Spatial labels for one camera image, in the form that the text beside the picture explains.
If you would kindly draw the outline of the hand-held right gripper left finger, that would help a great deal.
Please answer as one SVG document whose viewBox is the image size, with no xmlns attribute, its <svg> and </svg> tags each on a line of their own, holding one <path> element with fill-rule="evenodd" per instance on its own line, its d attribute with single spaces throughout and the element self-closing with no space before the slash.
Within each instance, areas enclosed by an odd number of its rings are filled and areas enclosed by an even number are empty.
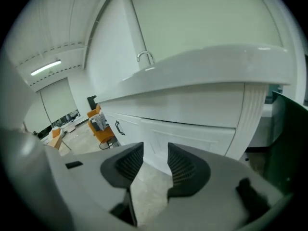
<svg viewBox="0 0 308 231">
<path fill-rule="evenodd" d="M 136 227 L 130 186 L 143 164 L 143 143 L 60 156 L 46 149 L 58 191 L 76 227 Z"/>
</svg>

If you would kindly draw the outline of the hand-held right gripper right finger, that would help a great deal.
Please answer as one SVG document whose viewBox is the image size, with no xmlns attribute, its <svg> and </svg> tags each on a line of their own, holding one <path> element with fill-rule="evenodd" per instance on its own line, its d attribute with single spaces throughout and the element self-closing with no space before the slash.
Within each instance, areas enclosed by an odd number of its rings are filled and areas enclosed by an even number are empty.
<svg viewBox="0 0 308 231">
<path fill-rule="evenodd" d="M 156 231 L 260 231 L 284 208 L 283 194 L 234 159 L 168 144 L 173 187 Z"/>
</svg>

